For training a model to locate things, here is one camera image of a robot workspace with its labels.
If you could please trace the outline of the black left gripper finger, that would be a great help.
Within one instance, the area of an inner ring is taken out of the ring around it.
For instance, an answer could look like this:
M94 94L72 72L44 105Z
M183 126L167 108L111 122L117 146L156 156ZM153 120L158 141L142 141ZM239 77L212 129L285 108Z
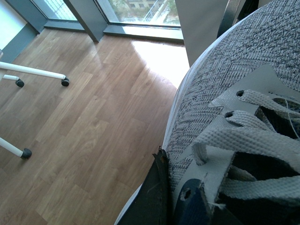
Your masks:
M119 214L117 225L166 225L169 217L168 159L164 149L153 154L154 162L143 182Z

